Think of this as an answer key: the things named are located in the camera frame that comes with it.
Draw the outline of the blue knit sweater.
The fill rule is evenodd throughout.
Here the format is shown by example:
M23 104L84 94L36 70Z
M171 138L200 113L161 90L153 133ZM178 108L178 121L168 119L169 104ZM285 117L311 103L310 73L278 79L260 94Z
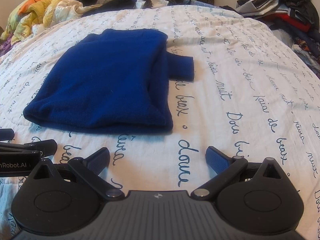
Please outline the blue knit sweater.
M81 133L166 133L173 121L170 80L193 81L192 57L167 51L153 29L91 34L56 62L24 117Z

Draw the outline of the dark clothes heap on chair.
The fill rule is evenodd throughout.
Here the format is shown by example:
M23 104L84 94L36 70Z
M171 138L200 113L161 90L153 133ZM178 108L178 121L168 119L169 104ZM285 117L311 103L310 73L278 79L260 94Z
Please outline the dark clothes heap on chair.
M319 13L312 0L238 0L238 7L223 9L283 29L302 51L319 62Z

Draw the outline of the white script-print bedspread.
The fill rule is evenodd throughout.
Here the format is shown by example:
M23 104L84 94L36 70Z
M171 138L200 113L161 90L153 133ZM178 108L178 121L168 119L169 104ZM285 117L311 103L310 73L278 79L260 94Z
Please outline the white script-print bedspread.
M157 29L170 53L194 59L193 82L169 83L168 135L63 132L25 120L23 109L65 51L106 29ZM179 5L103 12L60 23L1 57L1 127L14 142L54 139L55 163L101 147L101 176L124 191L192 191L214 176L207 147L251 162L273 157L304 202L298 232L319 239L319 78L265 24L223 9Z

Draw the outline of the yellow floral quilt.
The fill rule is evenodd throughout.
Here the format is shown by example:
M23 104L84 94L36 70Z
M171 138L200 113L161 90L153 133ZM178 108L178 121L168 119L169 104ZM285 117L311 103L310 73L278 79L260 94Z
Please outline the yellow floral quilt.
M10 13L7 26L1 34L1 42L8 37L11 37L11 44L24 41L33 33L35 25L49 28L60 22L79 18L98 7L98 4L85 6L76 0L25 0Z

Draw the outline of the crumpled silver wrappers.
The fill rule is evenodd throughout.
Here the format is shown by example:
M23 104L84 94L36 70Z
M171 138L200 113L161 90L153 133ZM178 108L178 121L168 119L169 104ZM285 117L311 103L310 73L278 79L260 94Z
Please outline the crumpled silver wrappers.
M166 7L168 5L166 0L137 0L135 8L136 9L154 9Z

